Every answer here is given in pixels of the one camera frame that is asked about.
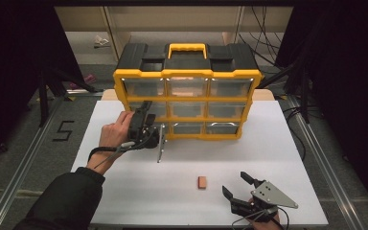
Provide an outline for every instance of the tape mark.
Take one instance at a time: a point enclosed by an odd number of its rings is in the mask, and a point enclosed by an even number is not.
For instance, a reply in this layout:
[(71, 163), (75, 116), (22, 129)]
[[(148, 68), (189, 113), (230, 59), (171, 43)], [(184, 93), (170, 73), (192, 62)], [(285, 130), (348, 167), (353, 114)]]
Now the tape mark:
[(54, 142), (64, 142), (64, 141), (68, 141), (68, 138), (70, 138), (71, 133), (73, 132), (73, 130), (62, 130), (62, 126), (65, 123), (74, 123), (74, 121), (62, 121), (61, 124), (59, 125), (59, 128), (57, 130), (57, 133), (67, 133), (67, 137), (66, 138), (62, 138), (62, 139), (53, 139)]

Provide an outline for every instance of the human arm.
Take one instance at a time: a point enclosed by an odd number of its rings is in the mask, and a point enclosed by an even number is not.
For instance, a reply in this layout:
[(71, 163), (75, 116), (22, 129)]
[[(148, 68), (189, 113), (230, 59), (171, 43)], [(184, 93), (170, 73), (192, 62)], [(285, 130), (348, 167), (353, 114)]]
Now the human arm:
[[(133, 113), (122, 112), (101, 131), (99, 147), (117, 147), (127, 140)], [(104, 174), (121, 155), (94, 169), (112, 152), (97, 152), (86, 167), (58, 176), (14, 229), (87, 229), (100, 203)]]
[[(277, 213), (276, 216), (274, 216), (274, 219), (277, 222), (280, 222), (279, 214)], [(269, 222), (256, 222), (252, 220), (248, 220), (255, 230), (281, 230), (280, 226), (278, 226), (273, 220)]]

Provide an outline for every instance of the metal rail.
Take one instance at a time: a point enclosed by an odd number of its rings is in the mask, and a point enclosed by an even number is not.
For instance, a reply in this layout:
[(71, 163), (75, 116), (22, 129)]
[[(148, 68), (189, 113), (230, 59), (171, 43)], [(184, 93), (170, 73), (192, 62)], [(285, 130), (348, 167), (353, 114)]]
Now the metal rail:
[(53, 117), (55, 116), (56, 112), (58, 111), (59, 106), (62, 103), (62, 98), (56, 98), (52, 105), (52, 111), (47, 119), (47, 122), (44, 126), (40, 127), (32, 141), (29, 145), (28, 150), (26, 151), (25, 155), (23, 156), (22, 161), (17, 167), (16, 172), (14, 173), (13, 177), (11, 178), (11, 182), (5, 189), (4, 193), (0, 197), (0, 225), (4, 220), (5, 215), (8, 213), (9, 209), (11, 208), (12, 202), (16, 193), (22, 184), (23, 180), (26, 177), (29, 168), (31, 167), (32, 163), (35, 160), (35, 156), (40, 149), (42, 142), (44, 141), (44, 137), (47, 133), (47, 130), (50, 128), (51, 123), (53, 121)]
[[(297, 107), (300, 105), (293, 96), (289, 97), (288, 103), (291, 107)], [(318, 166), (321, 169), (321, 172), (324, 175), (328, 185), (330, 186), (333, 197), (338, 204), (339, 209), (342, 212), (342, 215), (345, 218), (349, 228), (353, 230), (365, 229), (364, 224), (357, 213), (357, 209), (339, 182), (339, 179), (337, 178), (330, 162), (328, 161), (325, 152), (322, 150), (321, 145), (316, 139), (310, 124), (306, 124), (301, 115), (298, 114), (296, 117), (298, 125), (302, 129), (304, 136), (310, 145), (315, 160), (318, 163)]]

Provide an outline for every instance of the carrying handle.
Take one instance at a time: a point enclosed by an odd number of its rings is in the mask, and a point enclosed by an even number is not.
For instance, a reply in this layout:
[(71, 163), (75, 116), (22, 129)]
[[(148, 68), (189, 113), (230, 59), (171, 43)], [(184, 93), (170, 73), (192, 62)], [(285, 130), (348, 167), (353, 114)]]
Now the carrying handle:
[(207, 58), (207, 49), (202, 43), (173, 43), (169, 47), (169, 59), (173, 51), (202, 51), (204, 59)]

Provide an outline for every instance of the yellow storage organizer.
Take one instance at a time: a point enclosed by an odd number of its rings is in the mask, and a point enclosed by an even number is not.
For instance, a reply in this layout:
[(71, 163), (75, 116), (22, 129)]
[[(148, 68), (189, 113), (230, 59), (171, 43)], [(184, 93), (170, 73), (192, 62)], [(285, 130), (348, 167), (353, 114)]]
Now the yellow storage organizer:
[(125, 110), (152, 101), (166, 139), (238, 139), (262, 74), (247, 44), (129, 43), (113, 74)]

